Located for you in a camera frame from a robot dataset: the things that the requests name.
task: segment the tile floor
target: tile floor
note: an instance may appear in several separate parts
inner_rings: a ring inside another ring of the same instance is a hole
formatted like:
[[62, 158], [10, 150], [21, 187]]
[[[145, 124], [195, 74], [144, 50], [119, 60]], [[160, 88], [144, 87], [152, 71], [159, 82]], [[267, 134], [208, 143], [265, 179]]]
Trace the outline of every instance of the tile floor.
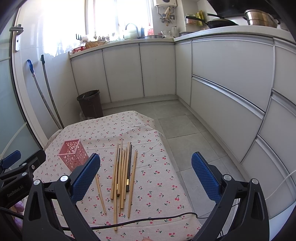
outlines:
[[[179, 100], [127, 105], [105, 109], [103, 112], [104, 115], [111, 115], [128, 110], [135, 110], [155, 120], [156, 129], [164, 134], [164, 147], [181, 185], [192, 209], [199, 217], [208, 217], [215, 202], [208, 198], [191, 166], [192, 153], [199, 151], [205, 160], [215, 165], [222, 174], [228, 173], [236, 180], [244, 181], [224, 149]], [[233, 213], [234, 207], [223, 227], [224, 234], [230, 227]]]

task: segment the water heater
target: water heater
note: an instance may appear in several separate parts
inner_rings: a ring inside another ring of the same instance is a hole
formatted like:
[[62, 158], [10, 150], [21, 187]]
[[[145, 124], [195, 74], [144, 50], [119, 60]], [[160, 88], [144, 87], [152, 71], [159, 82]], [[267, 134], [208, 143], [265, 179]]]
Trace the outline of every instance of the water heater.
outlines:
[[153, 2], [154, 2], [154, 6], [159, 6], [159, 7], [168, 7], [168, 6], [176, 7], [177, 6], [176, 0], [153, 0]]

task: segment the window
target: window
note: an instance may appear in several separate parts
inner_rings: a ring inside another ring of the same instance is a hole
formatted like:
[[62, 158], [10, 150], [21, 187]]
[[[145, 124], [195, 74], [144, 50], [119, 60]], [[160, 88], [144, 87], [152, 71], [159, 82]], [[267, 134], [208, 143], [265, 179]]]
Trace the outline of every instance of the window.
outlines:
[[137, 25], [139, 29], [152, 28], [150, 0], [88, 0], [86, 25], [88, 34], [96, 32], [97, 36], [124, 35], [128, 23]]

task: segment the metal pole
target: metal pole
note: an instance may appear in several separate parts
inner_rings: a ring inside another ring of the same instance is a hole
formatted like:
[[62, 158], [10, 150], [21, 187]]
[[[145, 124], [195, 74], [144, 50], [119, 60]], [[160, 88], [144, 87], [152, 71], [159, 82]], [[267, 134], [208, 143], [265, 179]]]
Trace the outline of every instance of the metal pole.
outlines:
[[58, 117], [58, 119], [59, 119], [59, 121], [60, 121], [60, 123], [61, 123], [61, 125], [62, 125], [62, 128], [64, 129], [65, 127], [64, 127], [63, 122], [62, 122], [62, 120], [61, 120], [61, 118], [60, 118], [60, 116], [59, 116], [59, 113], [58, 113], [58, 111], [57, 111], [57, 107], [56, 107], [56, 105], [55, 105], [55, 103], [54, 103], [54, 98], [52, 97], [52, 92], [50, 91], [50, 87], [49, 87], [49, 83], [48, 83], [48, 78], [47, 78], [47, 74], [46, 74], [46, 69], [45, 69], [44, 55], [41, 55], [41, 62], [42, 62], [43, 73], [44, 73], [44, 78], [45, 78], [45, 82], [46, 82], [47, 90], [48, 90], [48, 93], [49, 93], [50, 99], [51, 99], [51, 101], [52, 101], [52, 105], [53, 105], [53, 107], [54, 107], [54, 111], [56, 112], [57, 117]]
[[38, 91], [39, 91], [39, 94], [41, 95], [41, 98], [42, 98], [42, 100], [43, 100], [43, 102], [44, 102], [44, 104], [45, 104], [45, 106], [46, 106], [48, 112], [50, 113], [52, 119], [54, 120], [54, 122], [56, 123], [56, 125], [58, 126], [58, 128], [61, 129], [61, 125], [59, 124], [59, 122], [57, 121], [57, 119], [55, 118], [55, 116], [53, 115], [53, 113], [52, 113], [52, 111], [51, 111], [51, 109], [50, 109], [48, 103], [46, 102], [46, 99], [45, 99], [45, 97], [44, 97], [44, 95], [43, 95], [43, 93], [42, 93], [42, 91], [41, 91], [41, 89], [40, 89], [40, 87], [39, 87], [39, 84], [38, 84], [38, 82], [37, 82], [36, 75], [35, 75], [35, 72], [34, 72], [34, 69], [33, 69], [32, 61], [29, 60], [29, 59], [28, 59], [27, 61], [28, 61], [28, 63], [29, 63], [30, 71], [31, 71], [31, 73], [32, 73], [32, 75], [33, 75], [33, 78], [34, 78], [34, 80], [35, 80], [35, 83], [36, 83], [37, 89], [38, 89]]

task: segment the pink utensil holder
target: pink utensil holder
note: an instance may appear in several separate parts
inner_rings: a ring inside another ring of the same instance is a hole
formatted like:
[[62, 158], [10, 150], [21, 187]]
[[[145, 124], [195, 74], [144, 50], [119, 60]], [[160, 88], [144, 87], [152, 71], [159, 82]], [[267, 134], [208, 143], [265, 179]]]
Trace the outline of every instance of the pink utensil holder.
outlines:
[[65, 141], [58, 156], [67, 165], [70, 171], [83, 165], [89, 158], [80, 139]]

